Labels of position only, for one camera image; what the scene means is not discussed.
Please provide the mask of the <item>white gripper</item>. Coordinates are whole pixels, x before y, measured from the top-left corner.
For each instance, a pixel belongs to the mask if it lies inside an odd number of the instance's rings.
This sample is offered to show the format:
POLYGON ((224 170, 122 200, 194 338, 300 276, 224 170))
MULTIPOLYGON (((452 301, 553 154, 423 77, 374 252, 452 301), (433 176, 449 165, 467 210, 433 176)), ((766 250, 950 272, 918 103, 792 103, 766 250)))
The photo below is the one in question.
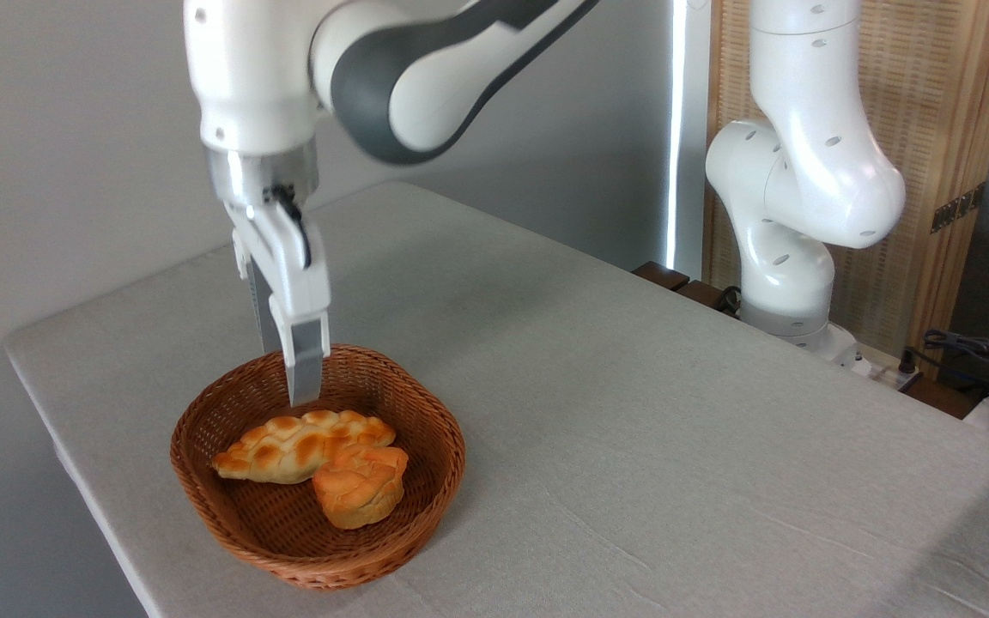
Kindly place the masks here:
POLYGON ((237 232, 237 271, 250 286, 263 352, 282 350, 290 406, 314 402, 332 351, 326 314, 331 289, 319 229, 275 203, 228 203, 227 212, 237 232))

